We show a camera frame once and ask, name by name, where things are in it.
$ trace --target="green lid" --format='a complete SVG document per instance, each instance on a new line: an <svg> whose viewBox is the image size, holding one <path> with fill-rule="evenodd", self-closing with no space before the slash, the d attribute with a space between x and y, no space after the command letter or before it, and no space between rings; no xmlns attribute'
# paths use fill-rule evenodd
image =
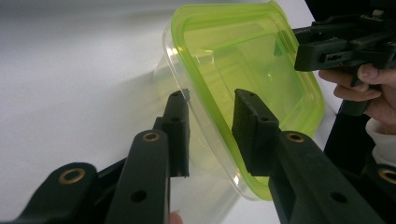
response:
<svg viewBox="0 0 396 224"><path fill-rule="evenodd" d="M188 5L176 11L170 29L173 46L166 47L168 62L180 88L196 95L190 104L208 144L224 142L232 162L219 158L221 148L212 150L238 188L243 180L259 198L271 200L268 178L247 172L233 138L235 89L258 94L279 119L282 131L312 136L324 115L315 77L293 68L298 42L283 11L275 2ZM176 56L186 74L178 72Z"/></svg>

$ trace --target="screw hole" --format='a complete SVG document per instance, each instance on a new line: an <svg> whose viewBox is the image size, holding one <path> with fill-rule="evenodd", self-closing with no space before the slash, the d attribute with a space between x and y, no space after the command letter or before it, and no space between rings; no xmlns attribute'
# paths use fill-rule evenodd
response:
<svg viewBox="0 0 396 224"><path fill-rule="evenodd" d="M143 135L143 140L145 140L146 142L154 142L158 139L160 139L160 135L157 133L146 133L145 135Z"/></svg>
<svg viewBox="0 0 396 224"><path fill-rule="evenodd" d="M141 203L148 197L147 193L143 190L138 190L131 195L131 201L133 203Z"/></svg>
<svg viewBox="0 0 396 224"><path fill-rule="evenodd" d="M379 175L389 183L396 184L396 172L388 169L380 169Z"/></svg>
<svg viewBox="0 0 396 224"><path fill-rule="evenodd" d="M82 179L85 175L85 170L82 168L74 168L70 170L64 171L59 176L59 183L69 185L77 183L80 179Z"/></svg>
<svg viewBox="0 0 396 224"><path fill-rule="evenodd" d="M292 141L292 142L296 142L296 143L302 143L304 141L304 137L297 134L297 133L289 133L287 135L287 138Z"/></svg>
<svg viewBox="0 0 396 224"><path fill-rule="evenodd" d="M332 197L333 200L335 200L338 203L347 203L347 197L344 196L344 194L342 193L332 192L330 193L330 196Z"/></svg>

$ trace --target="plastic box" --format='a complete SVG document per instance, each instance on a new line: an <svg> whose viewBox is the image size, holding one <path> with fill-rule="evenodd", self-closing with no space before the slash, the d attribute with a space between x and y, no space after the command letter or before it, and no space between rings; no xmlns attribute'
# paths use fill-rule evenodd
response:
<svg viewBox="0 0 396 224"><path fill-rule="evenodd" d="M258 94L282 131L312 136L324 115L312 73L294 70L298 42L275 2L180 7L163 33L154 83L165 100L178 89L191 108L191 161L225 171L248 199L271 200L268 177L253 177L233 138L234 90Z"/></svg>

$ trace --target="white table surface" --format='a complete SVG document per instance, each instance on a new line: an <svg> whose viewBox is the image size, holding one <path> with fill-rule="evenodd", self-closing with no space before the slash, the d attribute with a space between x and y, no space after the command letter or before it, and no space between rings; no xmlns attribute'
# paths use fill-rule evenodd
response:
<svg viewBox="0 0 396 224"><path fill-rule="evenodd" d="M0 221L17 217L58 167L85 161L102 170L127 155L163 114L152 73L165 25L177 7L211 2L0 2ZM304 0L277 2L291 27L313 20ZM327 113L314 140L323 147L340 101L318 82ZM279 222L273 203L241 198L228 180L193 167L190 178L172 179L171 193L187 224Z"/></svg>

